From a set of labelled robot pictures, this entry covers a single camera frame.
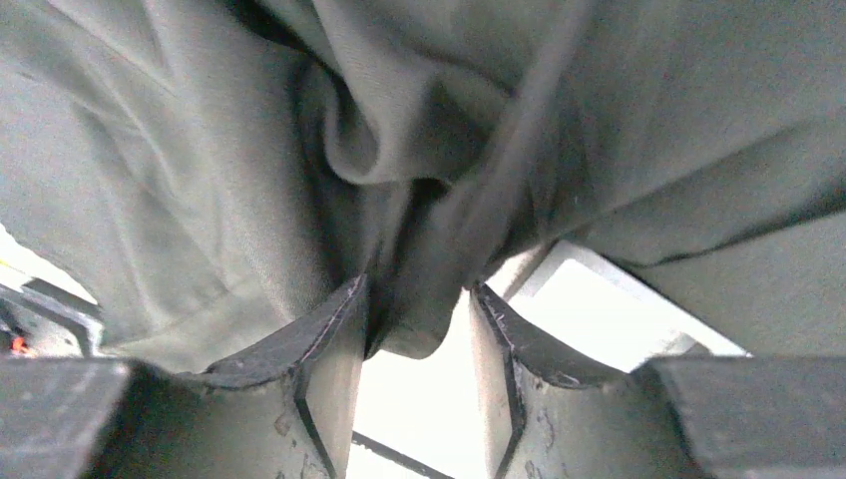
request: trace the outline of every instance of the gray fabric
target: gray fabric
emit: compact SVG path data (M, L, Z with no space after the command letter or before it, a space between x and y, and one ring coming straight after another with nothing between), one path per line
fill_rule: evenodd
M846 213L634 272L755 354L846 355Z
M591 3L6 1L0 221L147 358L365 269L374 347L422 357L539 242L664 264L842 208L837 2Z

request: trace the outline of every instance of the scratched surface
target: scratched surface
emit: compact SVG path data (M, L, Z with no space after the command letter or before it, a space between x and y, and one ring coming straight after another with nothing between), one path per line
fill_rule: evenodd
M474 347L509 351L512 370L500 373L515 384L508 398L512 428L496 427L486 437L496 479L686 479L667 411L629 376L557 341L487 287L474 290L473 300L474 327L498 342L477 334ZM496 392L491 384L479 383ZM496 397L482 394L488 423L506 407L492 402ZM509 433L513 452L502 447Z
M108 433L103 426L130 376L129 368L111 361L5 360L0 365L0 471L19 475L3 478L64 479L83 473L103 446Z
M846 477L846 359L659 361L693 455L720 478Z

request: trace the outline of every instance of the crease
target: crease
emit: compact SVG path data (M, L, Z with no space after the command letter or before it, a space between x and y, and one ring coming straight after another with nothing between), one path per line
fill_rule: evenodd
M690 170L689 172L687 172L683 175L680 175L680 176L678 176L678 177L676 177L676 178L674 178L670 181L667 181L667 182L665 182L661 185L646 189L640 195L636 195L636 196L628 198L628 199L624 199L624 200L621 200L621 201L614 202L611 205L608 205L607 207L603 208L600 212L597 212L595 215L592 215L589 218L586 218L583 222L580 222L579 224L573 225L571 228L568 228L568 230L569 231L575 230L577 228L580 228L580 227L586 225L590 220L595 220L598 217L610 214L615 210L625 208L625 207L628 207L630 205L634 205L634 204L639 203L641 201L647 200L647 199L653 197L654 195L657 195L657 194L661 193L662 191L664 191L664 190L666 190L670 187L674 187L674 186L677 186L680 183L692 180L694 177L696 177L697 175L699 175L703 172L707 172L711 169L718 168L719 164L722 161L725 161L728 158L736 157L738 155L743 154L744 152L746 152L748 150L752 150L752 149L761 147L762 145L765 145L767 142L775 140L776 138L778 138L782 135L787 135L787 134L790 134L792 132L795 132L796 130L799 130L800 128L804 128L808 125L813 124L814 122L816 122L820 119L826 118L826 117L828 117L828 116L830 116L830 115L832 115L836 112L840 112L840 111L846 111L846 106L838 107L838 108L831 110L831 111L828 111L828 112L824 112L824 113L821 113L821 114L818 114L818 115L814 115L814 116L809 117L809 118L799 119L799 120L793 121L791 123L788 123L786 125L783 125L782 127L778 128L777 130L769 132L769 133L761 136L760 138L754 139L753 141L751 141L749 143L746 143L746 144L741 145L741 146L737 146L737 147L735 147L734 149L732 149L728 152L719 153L718 158L713 158L712 160L705 161L699 167L694 168L694 169Z
M170 166L167 164L167 162L163 161L163 158L166 158L167 156L166 156L165 152L162 150L162 148L160 147L159 142L155 141L154 135L148 129L144 128L145 123L142 122L139 119L138 116L133 114L133 109L124 101L124 96L119 93L119 89L114 88L112 82L110 82L105 75L100 74L99 69L92 69L92 73L99 74L98 75L99 80L103 83L103 85L105 85L107 88L109 88L109 91L112 93L112 98L117 103L118 107L121 108L121 110L127 116L127 118L129 118L129 120L131 122L131 124L129 126L129 128L131 128L131 133L135 133L139 137L141 137L141 139L147 145L149 145L150 148L153 150L154 157L156 159L156 165L159 168L159 172L164 173L162 175L162 177L164 178L164 180L165 180L164 183L165 183L165 186L167 187L164 192L160 192L160 193L164 193L165 196L167 196L168 198L170 198L170 199L172 199L176 202L179 202L179 198L176 197L175 195L173 195L173 192L177 191L179 189L179 186L180 186L180 185L175 185L175 182L177 182L177 180L174 180L174 178L177 177L179 174L174 173L173 169L170 168ZM98 120L98 124L101 125L103 127L103 129L107 132L110 140L113 142L113 144L116 148L116 151L121 156L121 158L123 158L124 155L122 154L122 149L118 146L119 144L115 140L111 131L106 127L106 125L102 121ZM151 198L156 200L156 203L162 208L162 210L166 211L171 216L171 218L175 221L175 223L180 225L180 227L181 227L181 229L183 230L184 233L186 233L186 234L188 233L188 229L186 228L185 224L174 214L174 212L170 208L168 208L166 206L165 203L163 203L159 199L158 195L156 195L151 190L149 185L147 185L144 182L138 181L135 178L135 176L132 174L131 171L128 171L128 176L130 178L132 178L135 181L135 183L144 190L145 193L147 193ZM217 218L218 221L220 220L219 215L215 215L215 217ZM215 242L220 243L221 239L217 238L217 239L215 239ZM198 247L198 250L203 254L203 256L206 258L206 260L208 260L210 263L212 263L211 258L203 251L202 248L199 247L198 244L196 244L196 242L195 242L195 245Z
M469 270L484 269L484 262L489 261L500 247L496 244L497 239L493 238L505 235L507 221L511 220L507 217L512 217L519 202L524 200L528 173L539 162L537 158L531 158L528 163L525 161L527 147L537 149L526 143L532 136L537 140L537 122L548 117L547 104L554 101L566 80L566 74L585 41L586 25L595 21L597 3L597 0L585 0L559 8L549 28L550 38L538 50L524 74L516 100L500 118L485 155L488 161L475 201L470 203L465 220L452 241L458 256L470 263ZM521 186L520 192L515 191L515 185ZM501 211L508 214L491 216L490 205L499 205ZM537 214L533 212L535 222ZM474 241L478 231L496 234L489 235L479 244Z
M217 294L217 295L211 297L207 301L203 301L203 303L200 306L198 306L197 308L195 308L195 309L193 309L189 312L180 314L179 316L177 316L178 319L176 321L169 323L167 326L165 326L161 329L156 329L152 333L137 334L137 335L134 335L134 336L129 336L126 340L122 339L120 341L120 343L113 344L112 346L109 346L109 347L124 347L124 346L131 345L131 344L140 344L140 343L143 343L147 340L155 339L158 336L161 336L163 334L167 334L171 331L179 329L180 327L182 327L183 324L189 322L191 319L195 319L196 318L195 314L197 314L198 312L203 311L203 310L211 309L210 306L213 306L216 303L223 301L227 297L234 295L234 293L236 291L241 289L246 284L249 284L249 282L250 282L249 277L242 278L241 280L234 283L231 287L228 287L225 291L222 291L220 294Z
M664 265L668 265L678 261L684 261L687 259L697 259L700 257L708 256L709 254L713 254L715 252L721 252L726 249L731 249L735 246L742 245L747 242L754 242L757 240L763 240L769 236L777 235L778 233L784 232L786 230L790 230L793 228L798 228L804 225L810 225L817 221L825 220L829 217L834 217L837 215L846 212L846 204L841 204L835 206L834 208L824 209L823 211L810 215L807 218L802 218L799 221L792 222L790 219L783 220L783 221L776 221L772 222L768 225L756 228L750 228L748 230L743 231L733 237L717 244L712 247L708 247L705 249L699 249L697 251L692 252L680 252L671 254L666 256L658 261L651 262L651 263L641 263L637 261L632 261L629 259L622 259L615 256L606 256L615 264L618 264L624 268L638 268L638 269L649 269L653 267L660 267Z
M120 148L118 148L117 142L115 141L114 137L112 137L111 133L109 133L109 129L102 122L100 122L99 119L97 119L95 116L93 116L91 114L88 114L87 112L81 112L79 116L84 119L83 120L84 123L89 124L89 128L94 128L97 131L102 132L102 134L109 139L109 141L111 143L110 147L114 151L114 153L117 156L123 158L123 155L121 155ZM134 181L134 183L140 187L141 191L146 196L148 196L157 205L159 205L160 208L162 209L162 211L166 212L170 216L170 218L172 218L174 220L174 223L179 226L181 232L185 234L186 238L189 238L191 240L192 244L197 249L197 251L203 256L203 258L206 259L208 265L211 266L211 270L216 271L216 268L213 267L213 263L206 256L206 254L203 252L203 249L200 248L200 246L197 244L197 242L194 240L194 238L191 235L188 234L188 231L185 229L185 226L182 224L182 222L180 222L173 215L173 213L171 211L169 211L167 208L165 208L164 205L162 205L162 203L156 198L156 196L154 196L150 192L149 188L146 185L136 181L135 178L132 175L128 175L128 177L131 178ZM105 203L107 205L108 211L109 211L110 215L112 216L112 218L116 218L118 215L115 212L114 202L110 199L110 197L112 196L111 189L109 189L106 185L104 185L102 175L98 175L97 179L98 179L98 186L100 187L101 192L104 192L103 198L105 199ZM147 294L145 292L144 288L141 286L142 281L141 281L139 272L137 271L136 268L134 268L134 264L130 260L131 255L128 254L128 252L132 251L133 249L131 248L131 246L129 244L127 244L126 238L123 235L122 230L118 227L118 223L115 222L114 220L112 220L110 222L110 224L112 225L112 227L114 229L114 233L118 237L118 241L119 241L121 248L124 252L124 254L121 254L121 259L124 261L125 266L127 266L129 271L131 272L131 278L132 278L131 283L133 285L133 288L135 289L135 293L138 295L137 297L142 301L142 303L152 304L154 306L154 309L159 309L159 307L155 305L155 302L151 301L150 295ZM191 308L190 311L180 313L177 317L183 317L184 315L196 313L197 311L203 309L204 305L211 303L211 302L214 302L214 301L218 300L220 297L222 297L223 295L230 292L230 288L227 287L227 285L220 279L220 277L217 274L214 276L214 279L217 283L216 288L218 290L220 290L220 292L218 294L213 295L210 299L207 299L206 301L202 301L200 306ZM127 336L127 341L136 340L137 338L138 338L138 335Z
M36 9L36 10L42 11L47 15L51 15L51 13L52 13L53 15L57 15L57 16L61 17L62 19L66 20L67 22L71 23L78 30L84 32L88 37L90 37L91 39L95 40L97 43L99 43L100 45L102 45L103 47L108 49L111 53L113 53L114 55L122 58L126 62L127 65L132 67L133 70L142 74L144 77L150 79L150 81L154 82L160 88L162 88L163 90L168 92L171 96L174 96L174 97L176 96L176 94L172 90L171 86L168 85L168 83L164 79L157 78L157 76L155 76L152 72L147 71L142 65L136 63L134 60L132 60L129 57L127 57L126 55L122 54L118 49L116 49L112 44L107 42L103 37L101 37L100 35L97 35L96 33L92 32L90 29L88 29L84 25L80 24L72 16L65 13L64 10L60 9L59 7L57 7L53 3L51 3L50 0L47 0L46 4L41 4L41 5L44 5L47 8L45 9L45 8L39 6L39 5L36 5L34 2L32 2L32 3L31 2L25 2L25 5L23 6L23 8L29 7L30 9Z
M153 22L153 17L150 14L150 0L141 0L141 9L144 11L144 18L147 21L147 26L153 34L153 54L156 56L156 60L159 62L159 66L162 67L166 76L172 77L174 70L171 68L167 55L165 55L165 48L163 47L164 42L162 42L162 32L159 31L159 28L157 28L156 24Z

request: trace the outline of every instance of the black plastic part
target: black plastic part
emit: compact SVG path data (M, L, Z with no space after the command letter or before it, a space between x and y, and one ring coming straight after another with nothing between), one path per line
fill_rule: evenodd
M370 439L369 437L355 431L352 433L352 443L362 446L373 454L376 454L383 459L387 459L400 467L408 469L418 476L425 477L427 479L453 479L452 477L437 471L416 459L406 456L396 449L392 449L379 441Z
M472 291L495 478L846 477L846 358L599 364Z
M8 354L12 349L12 341L16 334L9 324L14 323L15 316L12 315L12 311L0 301L0 356Z
M0 477L342 478L364 277L202 374L121 359L0 362Z
M41 279L27 282L20 291L0 284L0 300L26 311L29 322L60 326L73 336L84 357L97 355L103 339L103 321L95 305ZM7 323L20 331L32 332L32 325L21 323L15 314L9 315Z

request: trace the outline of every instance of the orange spot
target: orange spot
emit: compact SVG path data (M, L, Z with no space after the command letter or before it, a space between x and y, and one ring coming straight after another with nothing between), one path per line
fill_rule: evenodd
M21 354L29 354L32 350L26 345L26 339L18 336L12 340L12 350Z

